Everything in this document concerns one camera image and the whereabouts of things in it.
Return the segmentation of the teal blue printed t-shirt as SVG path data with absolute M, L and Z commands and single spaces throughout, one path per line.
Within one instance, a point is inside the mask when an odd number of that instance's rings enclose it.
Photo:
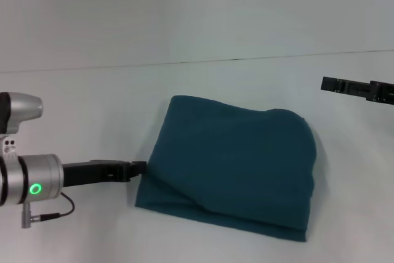
M 142 176 L 138 208 L 305 242 L 316 143 L 283 109 L 171 98 Z

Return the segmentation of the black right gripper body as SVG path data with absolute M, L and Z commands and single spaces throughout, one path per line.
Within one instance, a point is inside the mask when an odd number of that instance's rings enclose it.
M 370 81 L 369 101 L 394 105 L 394 84 Z

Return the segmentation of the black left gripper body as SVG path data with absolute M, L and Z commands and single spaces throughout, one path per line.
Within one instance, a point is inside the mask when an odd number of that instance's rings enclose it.
M 131 163 L 126 161 L 94 160 L 63 164 L 64 187 L 104 182 L 129 182 Z

